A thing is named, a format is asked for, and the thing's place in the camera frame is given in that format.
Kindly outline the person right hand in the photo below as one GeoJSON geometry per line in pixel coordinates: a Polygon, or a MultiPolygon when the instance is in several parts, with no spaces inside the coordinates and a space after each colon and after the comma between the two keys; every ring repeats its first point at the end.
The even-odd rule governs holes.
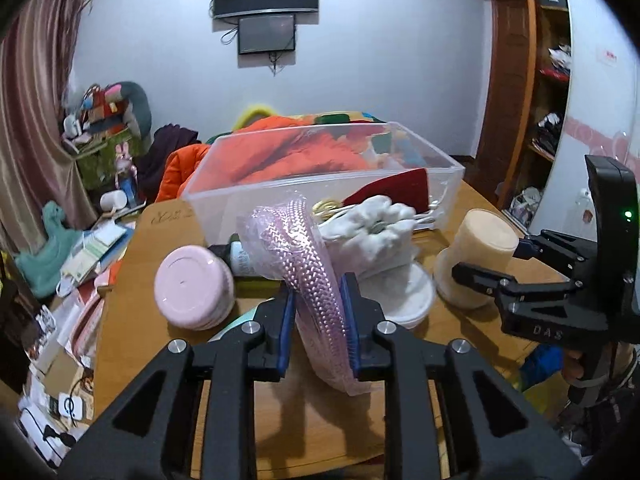
{"type": "Polygon", "coordinates": [[[584,374],[584,368],[580,364],[579,360],[582,357],[582,352],[577,350],[563,350],[563,366],[561,374],[563,379],[570,385],[574,382],[579,382],[584,374]]]}

